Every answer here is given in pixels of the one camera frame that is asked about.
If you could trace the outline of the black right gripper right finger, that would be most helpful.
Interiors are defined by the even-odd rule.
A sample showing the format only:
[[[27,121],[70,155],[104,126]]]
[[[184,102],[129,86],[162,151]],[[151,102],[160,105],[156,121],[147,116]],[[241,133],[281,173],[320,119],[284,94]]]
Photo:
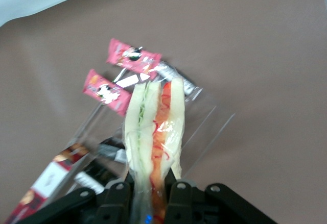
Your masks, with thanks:
[[[165,223],[276,223],[224,184],[171,186]]]

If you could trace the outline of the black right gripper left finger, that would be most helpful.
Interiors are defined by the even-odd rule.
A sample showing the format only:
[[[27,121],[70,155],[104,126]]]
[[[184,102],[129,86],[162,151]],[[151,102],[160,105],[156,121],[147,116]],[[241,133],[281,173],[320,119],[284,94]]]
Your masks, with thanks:
[[[19,223],[128,223],[130,185],[113,184],[96,194],[79,188],[50,203]]]

